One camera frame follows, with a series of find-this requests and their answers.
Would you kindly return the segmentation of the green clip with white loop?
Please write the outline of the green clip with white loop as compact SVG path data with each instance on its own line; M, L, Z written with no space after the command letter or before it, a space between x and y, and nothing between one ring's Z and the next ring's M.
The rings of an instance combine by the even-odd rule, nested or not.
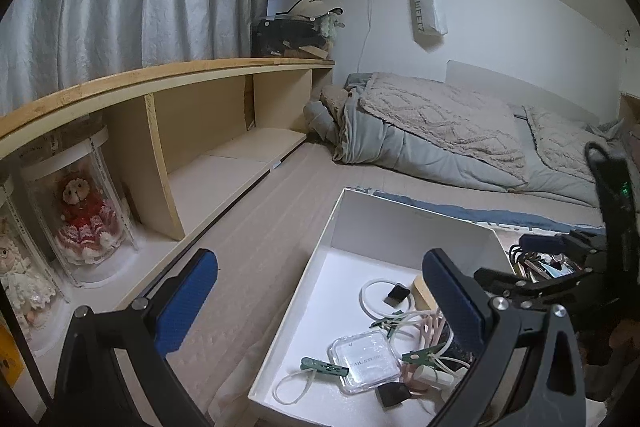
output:
M349 368L343 365L333 364L319 359L303 357L300 359L299 369L297 371L285 375L273 388L271 395L273 400L281 405L288 407L299 403L301 399L308 393L314 380L318 375L346 378L349 375ZM285 400L280 396L281 387L296 378L303 378L305 381L301 392L292 400Z

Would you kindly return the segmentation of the small black square object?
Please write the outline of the small black square object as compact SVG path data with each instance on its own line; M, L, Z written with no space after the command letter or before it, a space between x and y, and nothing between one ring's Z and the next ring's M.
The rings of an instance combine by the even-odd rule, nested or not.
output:
M387 303L390 307L398 308L410 295L409 288L401 284L395 284L384 298L384 303Z

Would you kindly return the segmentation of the black claw hair clip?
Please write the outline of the black claw hair clip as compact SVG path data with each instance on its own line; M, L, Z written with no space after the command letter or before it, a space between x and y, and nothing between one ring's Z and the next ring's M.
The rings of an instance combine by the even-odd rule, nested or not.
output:
M536 282L540 274L536 254L523 251L518 244L513 244L509 248L508 257L516 275L529 282Z

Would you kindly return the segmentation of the patterned cartoon blanket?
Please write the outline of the patterned cartoon blanket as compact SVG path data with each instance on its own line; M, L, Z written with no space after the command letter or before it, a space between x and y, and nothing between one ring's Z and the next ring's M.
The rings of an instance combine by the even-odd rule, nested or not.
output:
M472 209L451 204L435 204L434 202L425 202L425 200L414 199L406 195L387 193L372 187L350 186L349 190L381 197L391 202L431 211L449 218L473 222L476 225L497 225L499 229L523 229L526 232L542 230L568 234L571 231L578 231L605 236L603 225L571 225L570 223L556 221L533 213L506 209Z

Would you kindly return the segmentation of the wooden oval insole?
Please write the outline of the wooden oval insole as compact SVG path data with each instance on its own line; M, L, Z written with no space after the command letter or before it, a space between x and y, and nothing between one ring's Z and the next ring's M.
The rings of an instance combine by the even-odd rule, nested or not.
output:
M422 275L417 275L412 282L411 291L414 299L414 307L417 310L436 311L438 304L428 289Z

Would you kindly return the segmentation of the doll in white dress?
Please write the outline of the doll in white dress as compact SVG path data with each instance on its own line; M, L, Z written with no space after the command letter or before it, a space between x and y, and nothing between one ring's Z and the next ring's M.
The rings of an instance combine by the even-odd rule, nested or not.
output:
M56 297L52 283L32 263L8 218L1 219L1 283L23 334L46 325Z

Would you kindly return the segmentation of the clear plastic case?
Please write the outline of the clear plastic case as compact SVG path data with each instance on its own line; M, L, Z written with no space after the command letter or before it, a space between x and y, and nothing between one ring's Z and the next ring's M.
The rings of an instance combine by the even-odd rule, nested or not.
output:
M345 395L358 395L400 376L398 358L380 331L338 338L329 345L328 355L332 364L348 369L340 377Z

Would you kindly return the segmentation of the white shoe box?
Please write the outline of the white shoe box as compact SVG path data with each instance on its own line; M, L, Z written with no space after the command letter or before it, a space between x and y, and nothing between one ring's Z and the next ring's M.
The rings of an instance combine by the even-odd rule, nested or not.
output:
M258 418L273 426L425 426L436 404L410 399L384 411L375 392L342 392L336 378L299 374L302 358L329 358L335 340L370 332L392 309L396 284L410 286L424 254L446 251L459 270L509 271L494 231L346 188L299 280L248 393Z

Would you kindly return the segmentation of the grey quilted duvet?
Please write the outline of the grey quilted duvet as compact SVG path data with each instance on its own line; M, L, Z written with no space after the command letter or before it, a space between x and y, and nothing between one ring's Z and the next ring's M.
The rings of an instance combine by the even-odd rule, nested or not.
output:
M349 75L304 107L309 129L342 164L371 164L472 190L599 204L592 168L631 176L617 122L592 127L552 110L390 72Z

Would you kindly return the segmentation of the doll in red dress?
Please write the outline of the doll in red dress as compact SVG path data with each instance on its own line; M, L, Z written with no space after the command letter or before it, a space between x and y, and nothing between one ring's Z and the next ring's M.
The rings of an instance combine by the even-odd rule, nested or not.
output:
M90 174L76 171L58 184L61 225L54 240L71 265L97 265L122 243L122 227L111 199Z

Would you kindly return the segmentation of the white hanging bag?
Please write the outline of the white hanging bag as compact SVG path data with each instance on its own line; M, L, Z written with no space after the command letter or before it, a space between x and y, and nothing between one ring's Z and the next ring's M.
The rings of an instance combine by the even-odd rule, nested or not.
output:
M412 14L418 34L433 37L448 34L442 0L412 0Z

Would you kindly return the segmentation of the wooden bedside shelf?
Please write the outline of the wooden bedside shelf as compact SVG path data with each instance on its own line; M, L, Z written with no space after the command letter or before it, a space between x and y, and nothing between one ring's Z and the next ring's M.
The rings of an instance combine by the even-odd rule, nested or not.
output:
M81 83L1 119L1 155L100 112L134 213L176 241L202 231L306 139L303 108L331 61L174 63Z

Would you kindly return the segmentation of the black bag on shelf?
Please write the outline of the black bag on shelf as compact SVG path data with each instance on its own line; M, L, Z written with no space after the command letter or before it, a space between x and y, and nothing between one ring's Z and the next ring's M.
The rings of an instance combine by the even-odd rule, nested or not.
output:
M325 60L329 43L308 20L262 18L252 29L250 50L254 57L311 56Z

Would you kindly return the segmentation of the white cap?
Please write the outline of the white cap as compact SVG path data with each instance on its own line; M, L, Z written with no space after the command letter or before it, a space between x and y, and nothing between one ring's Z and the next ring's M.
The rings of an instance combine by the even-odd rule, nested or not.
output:
M276 17L306 18L316 20L329 14L342 15L340 6L329 8L322 0L298 0L288 10L277 12Z

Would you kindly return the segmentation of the grey curtain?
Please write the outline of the grey curtain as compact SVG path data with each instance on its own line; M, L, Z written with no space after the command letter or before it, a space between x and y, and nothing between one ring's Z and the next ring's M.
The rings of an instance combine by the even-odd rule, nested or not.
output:
M13 0L1 20L1 113L75 84L250 56L268 0Z

